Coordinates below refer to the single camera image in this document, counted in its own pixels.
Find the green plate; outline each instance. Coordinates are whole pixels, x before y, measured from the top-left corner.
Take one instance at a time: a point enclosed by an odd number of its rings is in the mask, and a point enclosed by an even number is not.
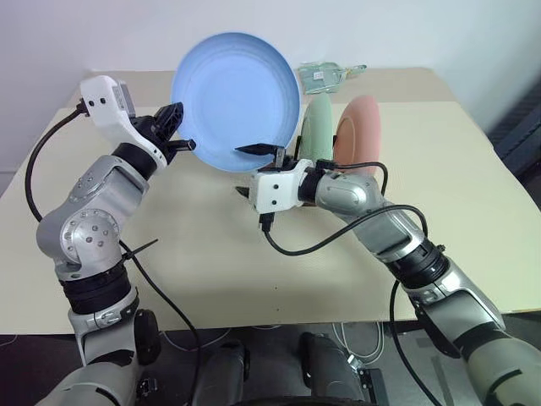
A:
[[[331,99],[321,93],[312,99],[304,114],[298,157],[316,162],[332,159]]]

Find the black cable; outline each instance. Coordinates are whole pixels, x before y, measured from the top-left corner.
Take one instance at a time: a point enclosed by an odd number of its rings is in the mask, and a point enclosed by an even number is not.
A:
[[[381,184],[381,195],[385,196],[385,191],[387,190],[387,180],[389,179],[389,171],[387,167],[381,162],[363,162],[363,163],[352,163],[349,165],[336,165],[335,169],[357,169],[358,167],[378,167],[383,172],[383,182]]]
[[[28,160],[28,164],[26,165],[26,173],[25,173],[25,195],[26,195],[26,203],[28,203],[28,207],[30,208],[30,211],[36,218],[38,222],[41,221],[43,218],[40,214],[40,212],[37,210],[36,203],[34,202],[34,196],[32,195],[32,172],[34,171],[34,164],[36,164],[37,156],[40,154],[41,149],[43,146],[49,141],[49,139],[57,132],[59,131],[64,125],[72,121],[74,118],[79,116],[81,113],[85,112],[85,110],[82,107],[77,106],[77,109],[71,112],[66,118],[63,118],[58,123],[54,124],[49,131],[46,132],[43,137],[38,141],[36,146],[34,147],[34,150],[30,154],[30,158]]]
[[[307,249],[304,250],[298,250],[298,251],[288,251],[284,250],[280,245],[276,243],[274,239],[271,237],[271,233],[268,231],[264,231],[264,235],[267,238],[267,241],[269,244],[274,248],[276,251],[280,252],[281,254],[288,255],[288,256],[299,256],[299,255],[306,255],[310,254],[311,252],[314,252],[316,250],[319,250],[320,248],[325,247],[327,244],[331,243],[338,237],[342,236],[343,234],[347,233],[349,230],[355,228],[359,224],[368,221],[371,218],[374,218],[381,213],[385,213],[387,211],[394,211],[394,210],[406,210],[406,211],[413,211],[417,216],[419,217],[421,221],[421,225],[423,227],[423,233],[424,235],[428,235],[429,233],[429,227],[426,223],[426,218],[424,217],[424,214],[415,206],[410,205],[393,205],[393,206],[385,206],[381,207],[380,209],[374,210],[371,213],[367,214],[364,217],[357,218],[350,222],[348,225],[346,225],[344,228],[341,228],[336,233],[332,234],[330,237],[327,237],[320,243],[313,245]]]
[[[124,248],[124,250],[127,253],[129,253],[129,254],[132,253],[132,250],[122,240],[119,241],[119,244],[120,244],[120,246],[122,248]],[[159,294],[160,297],[168,305],[170,305],[173,310],[175,310],[175,312],[177,312],[177,314],[180,316],[181,319],[183,319],[184,323],[186,323],[186,325],[188,326],[188,328],[190,329],[190,331],[194,335],[195,347],[197,348],[197,355],[196,355],[197,360],[195,361],[194,379],[192,380],[192,387],[190,389],[189,400],[188,400],[188,405],[191,405],[192,402],[194,401],[195,389],[197,388],[197,383],[198,383],[198,380],[199,380],[199,369],[201,367],[201,339],[199,337],[199,333],[198,333],[197,329],[194,327],[194,325],[192,324],[192,322],[190,321],[190,319],[178,308],[178,306],[176,304],[174,304],[174,302],[172,300],[170,300],[167,297],[166,294],[164,294],[161,291],[160,288],[158,288],[158,286],[150,278],[149,274],[146,273],[144,267],[141,265],[141,263],[139,262],[137,257],[135,255],[133,255],[131,259],[134,262],[135,266],[137,266],[137,269],[139,270],[139,272],[141,272],[141,275],[143,275],[143,277],[145,278],[146,282],[149,283],[149,285],[156,291],[156,293]]]
[[[415,370],[413,370],[412,365],[409,363],[409,361],[406,358],[406,355],[404,354],[404,351],[402,350],[400,341],[398,341],[398,333],[396,332],[396,322],[395,322],[395,299],[396,299],[396,291],[399,286],[400,286],[399,281],[395,281],[395,284],[392,285],[391,301],[389,303],[389,320],[391,322],[392,341],[395,342],[396,351],[398,352],[398,355],[400,355],[400,359],[402,360],[402,363],[404,364],[407,371],[409,372],[409,375],[412,376],[413,380],[418,384],[418,386],[421,388],[421,390],[424,392],[424,394],[430,400],[430,402],[432,402],[432,404],[434,404],[435,406],[442,406],[441,403],[438,401],[438,399],[435,398],[434,394],[424,385],[423,381],[421,381],[421,378],[419,378],[418,375],[415,373]]]

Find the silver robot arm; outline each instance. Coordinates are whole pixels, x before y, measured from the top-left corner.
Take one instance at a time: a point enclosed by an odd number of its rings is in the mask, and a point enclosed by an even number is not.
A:
[[[391,205],[372,176],[321,169],[308,160],[255,173],[248,195],[267,232],[274,212],[304,202],[345,222]],[[443,246],[432,244],[404,211],[383,212],[353,231],[401,282],[435,346],[462,357],[484,404],[539,404],[541,353],[505,332],[498,309],[443,255]]]
[[[38,246],[53,259],[71,305],[68,318],[83,364],[39,404],[132,405],[142,366],[161,347],[154,314],[138,309],[119,236],[150,176],[194,143],[170,141],[182,121],[181,103],[136,118],[125,85],[107,76],[82,82],[81,94],[87,115],[116,150],[100,157],[37,228]]]

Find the white wall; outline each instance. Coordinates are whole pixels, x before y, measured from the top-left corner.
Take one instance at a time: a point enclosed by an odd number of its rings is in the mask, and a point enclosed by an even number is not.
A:
[[[0,183],[85,72],[173,70],[192,45],[223,30],[264,37],[294,66],[432,68],[485,130],[541,73],[539,0],[5,3]]]

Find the table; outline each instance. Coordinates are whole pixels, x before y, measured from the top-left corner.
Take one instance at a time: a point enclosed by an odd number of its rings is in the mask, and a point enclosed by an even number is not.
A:
[[[158,106],[148,101],[167,103],[164,77],[170,73],[125,74],[130,90],[135,88],[138,115],[156,111],[140,107]],[[152,83],[161,83],[161,93],[155,87],[144,92]],[[446,254],[503,312],[541,308],[541,214],[445,84],[427,69],[368,71],[332,97],[335,127],[347,98],[367,89],[380,101],[380,160],[390,170],[388,198],[419,207],[432,241],[444,244]],[[76,95],[51,125],[71,112],[74,100]],[[35,168],[41,212],[60,205],[79,175],[111,151],[88,118],[77,118],[57,133]],[[25,164],[0,199],[0,333],[72,332],[52,261],[36,246],[24,171]],[[139,258],[193,323],[388,320],[393,278],[352,233],[312,255],[280,255],[265,242],[257,214],[233,188],[247,178],[182,153],[150,180],[149,193],[123,230],[131,247],[160,239]],[[277,214],[272,232],[279,244],[295,250],[342,226],[329,212],[298,208]],[[141,307],[155,311],[161,329],[185,328],[134,266],[127,267]],[[396,318],[412,319],[412,306],[399,292]]]

